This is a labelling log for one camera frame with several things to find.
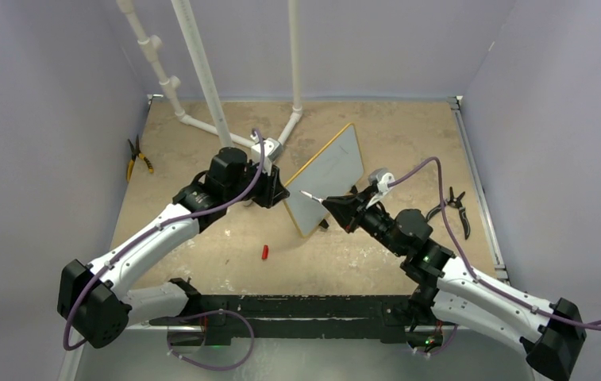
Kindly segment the red marker cap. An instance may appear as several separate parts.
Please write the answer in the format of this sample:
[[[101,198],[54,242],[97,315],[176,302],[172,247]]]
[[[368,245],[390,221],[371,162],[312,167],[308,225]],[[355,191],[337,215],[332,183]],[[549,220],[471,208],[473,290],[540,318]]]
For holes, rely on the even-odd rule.
[[[268,255],[269,255],[269,247],[267,245],[265,245],[263,247],[263,250],[262,250],[261,259],[262,260],[267,260],[268,259]]]

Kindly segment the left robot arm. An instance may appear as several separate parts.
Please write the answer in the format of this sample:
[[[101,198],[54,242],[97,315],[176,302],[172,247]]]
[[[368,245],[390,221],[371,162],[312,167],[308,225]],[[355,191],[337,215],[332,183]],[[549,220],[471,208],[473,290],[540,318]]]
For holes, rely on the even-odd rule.
[[[103,348],[129,325],[173,317],[189,325],[200,314],[187,282],[172,280],[134,294],[133,284],[182,243],[197,237],[238,202],[270,209],[290,193],[272,162],[278,152],[264,140],[243,150],[219,150],[207,170],[198,173],[141,231],[108,253],[84,264],[73,260],[61,271],[57,311],[66,321],[63,346]]]

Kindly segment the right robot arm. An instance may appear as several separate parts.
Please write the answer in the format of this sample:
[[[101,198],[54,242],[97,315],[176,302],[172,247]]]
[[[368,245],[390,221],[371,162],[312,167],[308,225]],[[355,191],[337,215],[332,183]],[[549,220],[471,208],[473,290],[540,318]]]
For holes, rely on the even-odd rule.
[[[431,237],[432,227],[417,209],[392,217],[367,193],[328,197],[321,204],[347,233],[363,229],[389,252],[403,258],[406,275],[417,283],[409,302],[411,317],[452,322],[514,349],[538,374],[568,380],[586,340],[577,305],[551,302],[476,271]]]

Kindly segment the yellow-framed whiteboard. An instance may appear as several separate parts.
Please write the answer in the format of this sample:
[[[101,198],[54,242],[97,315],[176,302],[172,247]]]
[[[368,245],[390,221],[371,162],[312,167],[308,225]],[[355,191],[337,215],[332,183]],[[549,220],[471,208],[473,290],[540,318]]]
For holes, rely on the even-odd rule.
[[[320,203],[305,196],[303,191],[318,198],[344,195],[363,175],[356,126],[349,123],[284,184],[289,197],[283,203],[299,236],[309,237],[329,216]]]

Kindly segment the red whiteboard marker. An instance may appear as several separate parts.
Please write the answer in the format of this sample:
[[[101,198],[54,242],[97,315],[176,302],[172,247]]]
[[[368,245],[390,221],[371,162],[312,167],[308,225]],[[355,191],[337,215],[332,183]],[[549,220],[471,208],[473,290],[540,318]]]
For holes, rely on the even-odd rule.
[[[315,195],[311,194],[311,193],[310,193],[310,192],[308,192],[308,191],[301,190],[301,191],[300,191],[300,193],[301,193],[302,195],[304,195],[304,196],[308,197],[309,199],[311,199],[311,200],[315,201],[315,202],[318,202],[318,203],[323,203],[323,202],[324,202],[324,198],[319,198],[318,196],[315,196]]]

